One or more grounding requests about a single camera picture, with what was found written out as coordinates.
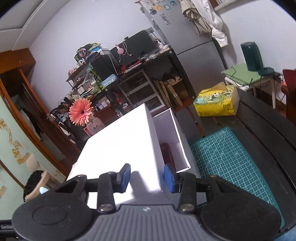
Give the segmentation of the yellow panda tissue pack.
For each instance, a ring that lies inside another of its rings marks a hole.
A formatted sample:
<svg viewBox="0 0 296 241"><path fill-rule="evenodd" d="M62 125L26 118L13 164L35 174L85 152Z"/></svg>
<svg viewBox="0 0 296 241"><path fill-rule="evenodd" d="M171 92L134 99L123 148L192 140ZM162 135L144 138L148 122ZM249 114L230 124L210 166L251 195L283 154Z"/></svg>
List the yellow panda tissue pack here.
<svg viewBox="0 0 296 241"><path fill-rule="evenodd" d="M235 116L239 101L237 87L220 82L202 90L193 104L199 117Z"/></svg>

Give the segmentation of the beige chair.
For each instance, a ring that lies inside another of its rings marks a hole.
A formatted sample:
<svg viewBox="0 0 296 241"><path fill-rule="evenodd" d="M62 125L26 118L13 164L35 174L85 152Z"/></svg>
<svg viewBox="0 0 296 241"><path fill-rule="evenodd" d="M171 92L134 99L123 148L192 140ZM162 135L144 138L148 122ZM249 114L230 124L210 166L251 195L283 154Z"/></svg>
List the beige chair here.
<svg viewBox="0 0 296 241"><path fill-rule="evenodd" d="M48 172L36 161L34 154L26 160L27 168L32 172L23 190L23 201L27 202L40 194L39 188L46 184L44 177L49 177Z"/></svg>

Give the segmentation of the green cutting mat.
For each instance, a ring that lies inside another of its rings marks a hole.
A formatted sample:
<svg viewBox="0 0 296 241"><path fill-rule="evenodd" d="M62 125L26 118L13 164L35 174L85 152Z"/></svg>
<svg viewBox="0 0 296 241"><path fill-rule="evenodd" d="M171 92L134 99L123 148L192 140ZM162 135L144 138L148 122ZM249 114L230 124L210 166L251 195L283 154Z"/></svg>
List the green cutting mat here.
<svg viewBox="0 0 296 241"><path fill-rule="evenodd" d="M190 148L201 178L220 176L280 210L262 173L230 128L222 128Z"/></svg>

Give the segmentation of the silver refrigerator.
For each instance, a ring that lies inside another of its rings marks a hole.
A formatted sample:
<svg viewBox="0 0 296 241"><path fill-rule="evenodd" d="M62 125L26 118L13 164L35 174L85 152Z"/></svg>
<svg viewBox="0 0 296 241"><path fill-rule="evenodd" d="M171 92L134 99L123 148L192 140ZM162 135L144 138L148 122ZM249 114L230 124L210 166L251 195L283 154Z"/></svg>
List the silver refrigerator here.
<svg viewBox="0 0 296 241"><path fill-rule="evenodd" d="M198 94L224 81L222 59L209 34L198 35L180 1L140 1L143 12L161 39L173 49L192 89Z"/></svg>

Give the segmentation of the black desk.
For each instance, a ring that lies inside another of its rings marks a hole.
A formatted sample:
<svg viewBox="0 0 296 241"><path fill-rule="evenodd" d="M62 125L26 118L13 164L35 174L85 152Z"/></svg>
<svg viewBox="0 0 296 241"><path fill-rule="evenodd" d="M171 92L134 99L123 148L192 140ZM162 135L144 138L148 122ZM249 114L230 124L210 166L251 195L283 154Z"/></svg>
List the black desk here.
<svg viewBox="0 0 296 241"><path fill-rule="evenodd" d="M196 97L171 48L142 56L128 66L120 66L108 49L101 49L82 60L66 81L71 86L70 99L86 97L95 106L106 96L122 114L141 104L154 115L167 108L177 112Z"/></svg>

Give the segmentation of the white drawer unit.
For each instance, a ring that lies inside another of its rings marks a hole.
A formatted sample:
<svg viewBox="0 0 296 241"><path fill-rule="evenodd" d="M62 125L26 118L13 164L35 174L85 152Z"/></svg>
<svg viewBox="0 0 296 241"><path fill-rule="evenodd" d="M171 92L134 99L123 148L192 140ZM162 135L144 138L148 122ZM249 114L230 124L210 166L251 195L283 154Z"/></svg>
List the white drawer unit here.
<svg viewBox="0 0 296 241"><path fill-rule="evenodd" d="M122 78L119 87L133 108L145 104L149 111L153 113L165 106L144 70Z"/></svg>

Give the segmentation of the white storage box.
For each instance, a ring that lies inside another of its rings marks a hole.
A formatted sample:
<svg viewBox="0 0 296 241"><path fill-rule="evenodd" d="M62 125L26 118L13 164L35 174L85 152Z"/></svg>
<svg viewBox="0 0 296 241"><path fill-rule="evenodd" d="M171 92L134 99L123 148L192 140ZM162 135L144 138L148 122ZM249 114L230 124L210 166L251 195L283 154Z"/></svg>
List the white storage box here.
<svg viewBox="0 0 296 241"><path fill-rule="evenodd" d="M170 147L177 173L189 172L200 177L200 172L186 136L171 110L165 110L154 117L148 113L147 119L152 139L152 157L145 163L145 184L154 189L146 195L145 202L176 205L178 194L169 192L164 179L165 158L161 152L161 144L168 144Z"/></svg>

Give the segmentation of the black computer monitor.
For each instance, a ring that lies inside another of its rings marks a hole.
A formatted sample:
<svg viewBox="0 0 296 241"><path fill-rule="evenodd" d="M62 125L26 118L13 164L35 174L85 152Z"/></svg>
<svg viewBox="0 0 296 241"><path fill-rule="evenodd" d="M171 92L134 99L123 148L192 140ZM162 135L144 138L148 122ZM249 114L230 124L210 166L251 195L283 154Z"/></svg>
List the black computer monitor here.
<svg viewBox="0 0 296 241"><path fill-rule="evenodd" d="M126 38L111 49L116 61L121 65L130 65L145 55L151 54L158 48L146 30Z"/></svg>

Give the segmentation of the blue white ceramic humidifier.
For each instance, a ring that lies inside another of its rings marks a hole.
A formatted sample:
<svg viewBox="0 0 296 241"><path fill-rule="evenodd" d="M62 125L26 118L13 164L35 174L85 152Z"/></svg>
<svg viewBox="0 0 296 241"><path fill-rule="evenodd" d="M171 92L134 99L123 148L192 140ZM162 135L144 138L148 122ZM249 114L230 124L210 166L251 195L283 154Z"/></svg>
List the blue white ceramic humidifier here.
<svg viewBox="0 0 296 241"><path fill-rule="evenodd" d="M48 191L49 191L49 189L46 188L46 187L40 187L40 188L39 188L39 192L40 192L40 194L44 194L44 193L46 193L46 192L48 192Z"/></svg>

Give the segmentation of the pink gerbera flower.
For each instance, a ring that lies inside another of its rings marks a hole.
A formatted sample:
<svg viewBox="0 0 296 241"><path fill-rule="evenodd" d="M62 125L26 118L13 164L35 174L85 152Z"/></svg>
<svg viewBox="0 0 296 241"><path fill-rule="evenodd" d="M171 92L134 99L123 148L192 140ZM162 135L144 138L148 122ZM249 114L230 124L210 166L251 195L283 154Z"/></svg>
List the pink gerbera flower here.
<svg viewBox="0 0 296 241"><path fill-rule="evenodd" d="M74 101L69 109L70 121L75 126L85 126L92 117L91 101L86 98L80 98Z"/></svg>

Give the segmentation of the dark red cosmetic bottle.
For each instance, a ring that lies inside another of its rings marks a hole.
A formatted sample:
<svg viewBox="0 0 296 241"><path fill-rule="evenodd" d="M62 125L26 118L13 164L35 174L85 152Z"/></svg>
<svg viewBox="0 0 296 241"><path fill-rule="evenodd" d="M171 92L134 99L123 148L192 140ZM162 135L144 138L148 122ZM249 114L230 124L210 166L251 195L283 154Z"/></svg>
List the dark red cosmetic bottle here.
<svg viewBox="0 0 296 241"><path fill-rule="evenodd" d="M176 170L175 162L171 152L171 148L168 143L160 144L163 160L165 164L170 164L174 170Z"/></svg>

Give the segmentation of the white curtain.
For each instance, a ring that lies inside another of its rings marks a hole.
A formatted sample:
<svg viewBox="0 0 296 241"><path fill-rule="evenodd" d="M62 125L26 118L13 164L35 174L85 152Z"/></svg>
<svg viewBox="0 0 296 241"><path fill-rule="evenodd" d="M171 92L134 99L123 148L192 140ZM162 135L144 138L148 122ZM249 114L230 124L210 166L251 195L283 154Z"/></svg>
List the white curtain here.
<svg viewBox="0 0 296 241"><path fill-rule="evenodd" d="M183 16L193 23L198 35L210 34L221 48L228 45L223 21L215 13L210 1L180 1L180 6Z"/></svg>

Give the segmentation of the green small stool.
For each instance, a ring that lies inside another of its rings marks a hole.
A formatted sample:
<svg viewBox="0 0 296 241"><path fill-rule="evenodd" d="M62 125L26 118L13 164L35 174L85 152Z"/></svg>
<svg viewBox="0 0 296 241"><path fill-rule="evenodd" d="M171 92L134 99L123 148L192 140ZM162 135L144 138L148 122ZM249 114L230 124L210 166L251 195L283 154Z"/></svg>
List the green small stool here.
<svg viewBox="0 0 296 241"><path fill-rule="evenodd" d="M235 85L237 88L248 92L253 90L256 96L256 88L267 90L271 94L273 109L276 108L276 91L274 78L272 75L261 77L256 71L249 71L245 63L231 66L229 69L222 71L227 84Z"/></svg>

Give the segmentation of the pink tea bottle vase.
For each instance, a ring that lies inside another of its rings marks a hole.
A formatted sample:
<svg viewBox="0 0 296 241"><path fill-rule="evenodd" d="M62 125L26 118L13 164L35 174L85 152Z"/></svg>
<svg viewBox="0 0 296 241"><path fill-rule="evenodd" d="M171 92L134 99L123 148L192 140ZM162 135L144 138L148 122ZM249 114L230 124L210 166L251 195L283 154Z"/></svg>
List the pink tea bottle vase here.
<svg viewBox="0 0 296 241"><path fill-rule="evenodd" d="M86 125L86 130L90 137L94 136L96 133L100 132L102 129L105 128L104 123L101 119L97 117L93 117L89 123Z"/></svg>

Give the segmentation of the white box lid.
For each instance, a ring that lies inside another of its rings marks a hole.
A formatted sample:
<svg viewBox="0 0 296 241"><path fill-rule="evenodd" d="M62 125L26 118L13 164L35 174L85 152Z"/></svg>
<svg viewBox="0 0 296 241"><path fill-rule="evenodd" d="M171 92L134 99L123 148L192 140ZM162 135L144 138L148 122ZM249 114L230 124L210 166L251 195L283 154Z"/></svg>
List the white box lid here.
<svg viewBox="0 0 296 241"><path fill-rule="evenodd" d="M82 174L95 179L130 164L130 182L125 193L114 194L115 204L160 204L165 199L159 182L160 157L151 113L142 104L90 137L68 178Z"/></svg>

